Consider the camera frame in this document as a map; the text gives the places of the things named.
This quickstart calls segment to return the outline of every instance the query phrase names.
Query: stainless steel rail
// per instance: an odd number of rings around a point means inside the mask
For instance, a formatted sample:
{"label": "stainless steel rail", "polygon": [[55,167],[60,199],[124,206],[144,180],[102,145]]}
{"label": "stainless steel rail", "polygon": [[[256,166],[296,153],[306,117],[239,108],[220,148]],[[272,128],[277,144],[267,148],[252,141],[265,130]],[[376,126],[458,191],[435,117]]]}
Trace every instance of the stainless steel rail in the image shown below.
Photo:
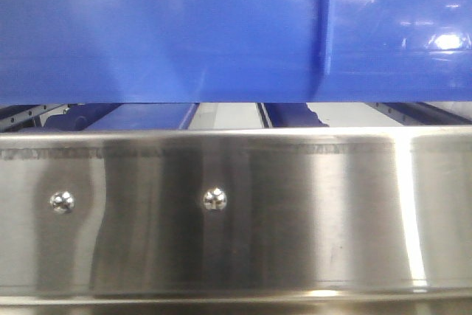
{"label": "stainless steel rail", "polygon": [[3,134],[0,314],[471,314],[471,176],[470,126]]}

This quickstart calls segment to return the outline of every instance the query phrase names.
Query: blue plastic panel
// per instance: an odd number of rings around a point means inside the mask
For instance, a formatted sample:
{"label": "blue plastic panel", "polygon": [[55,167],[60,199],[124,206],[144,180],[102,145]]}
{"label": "blue plastic panel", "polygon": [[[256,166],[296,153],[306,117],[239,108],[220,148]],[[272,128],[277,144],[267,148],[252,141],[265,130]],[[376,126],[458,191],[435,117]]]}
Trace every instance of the blue plastic panel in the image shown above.
{"label": "blue plastic panel", "polygon": [[0,104],[472,100],[471,0],[0,0]]}

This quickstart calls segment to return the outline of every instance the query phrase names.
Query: screw head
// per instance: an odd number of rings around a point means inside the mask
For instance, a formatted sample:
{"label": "screw head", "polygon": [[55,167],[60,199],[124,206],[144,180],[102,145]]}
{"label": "screw head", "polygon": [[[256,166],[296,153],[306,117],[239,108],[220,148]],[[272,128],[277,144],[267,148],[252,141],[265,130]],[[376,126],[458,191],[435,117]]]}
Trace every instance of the screw head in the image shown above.
{"label": "screw head", "polygon": [[66,214],[74,209],[75,198],[70,192],[57,192],[51,196],[49,204],[57,214]]}
{"label": "screw head", "polygon": [[207,210],[222,210],[226,207],[226,194],[219,188],[214,187],[204,193],[204,206]]}

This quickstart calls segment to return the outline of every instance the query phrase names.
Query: white floor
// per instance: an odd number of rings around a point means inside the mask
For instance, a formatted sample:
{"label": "white floor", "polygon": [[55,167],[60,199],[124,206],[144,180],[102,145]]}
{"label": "white floor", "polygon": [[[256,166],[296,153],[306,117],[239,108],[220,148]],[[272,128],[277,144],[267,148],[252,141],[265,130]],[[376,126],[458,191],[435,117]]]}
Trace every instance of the white floor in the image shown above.
{"label": "white floor", "polygon": [[[330,127],[396,127],[400,123],[364,103],[309,103]],[[201,103],[189,129],[262,128],[255,103]]]}

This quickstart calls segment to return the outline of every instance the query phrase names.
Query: stainless steel panel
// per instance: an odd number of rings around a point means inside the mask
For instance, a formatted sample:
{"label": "stainless steel panel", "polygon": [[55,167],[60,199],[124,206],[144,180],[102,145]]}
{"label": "stainless steel panel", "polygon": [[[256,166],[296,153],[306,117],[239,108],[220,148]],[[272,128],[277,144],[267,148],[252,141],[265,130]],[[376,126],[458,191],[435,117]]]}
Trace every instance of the stainless steel panel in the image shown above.
{"label": "stainless steel panel", "polygon": [[4,134],[0,314],[470,314],[471,173],[472,127]]}

